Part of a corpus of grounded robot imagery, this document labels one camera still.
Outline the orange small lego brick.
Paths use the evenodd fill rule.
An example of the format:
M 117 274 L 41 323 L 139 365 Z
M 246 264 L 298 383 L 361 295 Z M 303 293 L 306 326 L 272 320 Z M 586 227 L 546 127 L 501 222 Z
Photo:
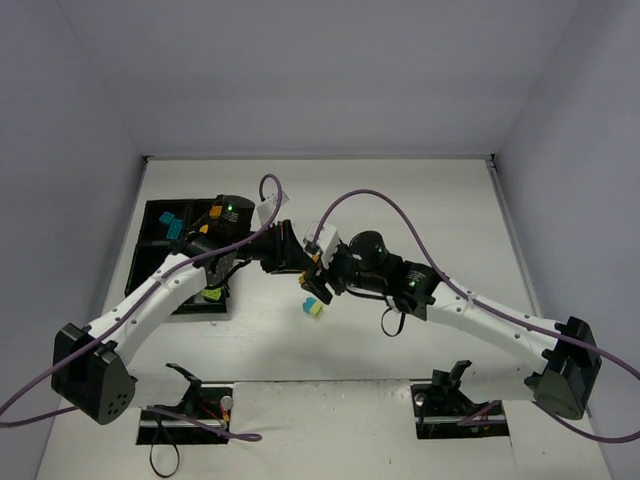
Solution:
M 221 205 L 214 205 L 210 208 L 209 210 L 209 218 L 210 219 L 217 219 L 220 217 L 222 212 L 222 206 Z

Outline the pale green brick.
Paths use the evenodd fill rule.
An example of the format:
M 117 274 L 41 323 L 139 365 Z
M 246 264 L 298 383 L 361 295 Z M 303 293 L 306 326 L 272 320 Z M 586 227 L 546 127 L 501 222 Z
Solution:
M 321 304 L 314 304 L 308 308 L 307 314 L 312 318 L 318 318 L 323 312 L 323 306 Z

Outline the long orange lego brick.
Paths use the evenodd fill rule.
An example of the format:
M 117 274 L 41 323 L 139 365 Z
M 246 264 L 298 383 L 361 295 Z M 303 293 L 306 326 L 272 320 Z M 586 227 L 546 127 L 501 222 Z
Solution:
M 315 276 L 322 270 L 321 256 L 319 254 L 310 257 L 311 264 L 308 265 L 300 275 L 298 282 L 300 286 L 309 284 Z

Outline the long teal lego brick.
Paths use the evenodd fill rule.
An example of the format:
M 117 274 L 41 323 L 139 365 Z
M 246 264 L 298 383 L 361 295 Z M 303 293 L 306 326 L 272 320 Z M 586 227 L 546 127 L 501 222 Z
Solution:
M 183 221 L 181 219 L 174 218 L 169 223 L 167 233 L 166 233 L 166 238 L 171 241 L 178 240 L 181 236 L 182 229 L 183 229 Z

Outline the small teal lego brick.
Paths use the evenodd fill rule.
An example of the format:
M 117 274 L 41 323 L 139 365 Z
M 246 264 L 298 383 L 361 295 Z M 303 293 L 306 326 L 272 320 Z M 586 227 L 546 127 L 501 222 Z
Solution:
M 170 225 L 174 219 L 174 215 L 171 212 L 165 211 L 160 217 L 159 222 L 164 225 Z

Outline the pale yellow sloped lego brick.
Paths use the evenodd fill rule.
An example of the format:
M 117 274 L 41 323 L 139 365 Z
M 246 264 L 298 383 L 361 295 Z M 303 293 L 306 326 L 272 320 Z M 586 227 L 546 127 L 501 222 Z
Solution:
M 224 298 L 223 289 L 218 288 L 205 288 L 200 293 L 201 297 L 209 303 L 216 303 Z

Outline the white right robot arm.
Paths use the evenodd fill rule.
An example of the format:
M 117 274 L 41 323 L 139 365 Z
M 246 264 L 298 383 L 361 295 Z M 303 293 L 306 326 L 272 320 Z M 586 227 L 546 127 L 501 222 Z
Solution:
M 447 284 L 433 267 L 389 252 L 376 231 L 338 243 L 324 265 L 336 293 L 355 287 L 380 294 L 402 315 L 455 328 L 510 354 L 536 403 L 564 419 L 583 417 L 602 365 L 587 322 L 507 313 Z

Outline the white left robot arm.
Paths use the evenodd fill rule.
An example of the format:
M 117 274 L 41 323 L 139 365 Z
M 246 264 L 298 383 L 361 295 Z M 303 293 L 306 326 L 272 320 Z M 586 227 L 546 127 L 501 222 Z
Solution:
M 54 340 L 52 389 L 99 425 L 140 406 L 142 378 L 128 367 L 148 337 L 189 298 L 225 282 L 237 259 L 266 273 L 301 273 L 323 303 L 332 295 L 318 276 L 338 247 L 335 227 L 315 222 L 303 241 L 289 221 L 276 221 L 283 196 L 255 204 L 218 196 L 149 277 L 112 311 L 84 327 L 65 325 Z

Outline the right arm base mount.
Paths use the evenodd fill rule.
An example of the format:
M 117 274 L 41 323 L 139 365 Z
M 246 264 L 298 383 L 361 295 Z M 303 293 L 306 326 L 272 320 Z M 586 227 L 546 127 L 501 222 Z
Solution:
M 461 391 L 462 376 L 471 365 L 469 360 L 460 360 L 451 370 L 434 370 L 429 381 L 410 385 L 418 440 L 509 436 L 500 401 L 474 403 Z

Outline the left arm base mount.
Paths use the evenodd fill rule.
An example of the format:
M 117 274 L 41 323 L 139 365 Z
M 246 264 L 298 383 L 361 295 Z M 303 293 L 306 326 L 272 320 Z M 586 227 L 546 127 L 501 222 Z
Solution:
M 156 402 L 154 407 L 172 416 L 143 410 L 139 418 L 137 445 L 196 446 L 226 445 L 229 439 L 201 428 L 184 418 L 195 419 L 211 429 L 230 431 L 231 409 L 234 404 L 231 384 L 207 383 L 176 363 L 166 367 L 181 375 L 188 383 L 180 401 Z

